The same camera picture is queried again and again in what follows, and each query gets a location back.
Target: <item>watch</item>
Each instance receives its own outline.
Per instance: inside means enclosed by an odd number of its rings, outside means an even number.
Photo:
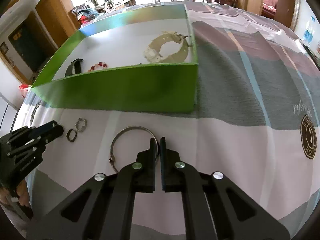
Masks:
[[[189,47],[192,47],[186,41],[186,37],[177,32],[164,32],[159,37],[155,38],[143,52],[143,56],[150,63],[182,63],[188,56]],[[178,52],[164,58],[160,55],[162,45],[169,41],[182,44]]]

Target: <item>beige watch strap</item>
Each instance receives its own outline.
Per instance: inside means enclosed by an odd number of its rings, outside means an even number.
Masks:
[[[181,35],[175,33],[164,33],[160,35],[159,37],[155,38],[150,44],[149,48],[154,49],[156,52],[160,52],[161,47],[169,42],[169,41],[174,41],[175,43],[182,43],[181,48],[179,49],[178,52],[169,55],[167,58],[164,58],[160,60],[160,63],[182,63],[185,61],[185,59],[188,56],[189,53],[189,45],[186,41],[186,39]]]

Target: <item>picture frame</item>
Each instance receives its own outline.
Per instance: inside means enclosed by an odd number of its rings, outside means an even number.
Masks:
[[[0,51],[2,52],[3,55],[5,55],[8,52],[8,46],[2,42],[1,46],[0,46]]]

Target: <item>human hand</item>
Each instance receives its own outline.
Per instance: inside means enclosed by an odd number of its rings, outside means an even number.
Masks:
[[[27,183],[25,180],[21,181],[16,189],[17,195],[19,196],[19,203],[21,206],[30,207],[30,196],[27,188]],[[6,205],[10,205],[7,196],[9,195],[9,190],[5,188],[0,188],[0,202]]]

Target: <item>black ring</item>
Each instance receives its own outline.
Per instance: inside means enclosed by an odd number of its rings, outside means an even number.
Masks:
[[[71,133],[72,131],[75,132],[75,137],[74,137],[73,139],[70,139],[70,133]],[[67,139],[68,139],[68,141],[69,141],[69,142],[74,142],[74,141],[76,140],[76,138],[77,138],[77,135],[78,135],[78,133],[77,133],[76,130],[70,129],[70,130],[68,131],[68,133],[67,133]]]

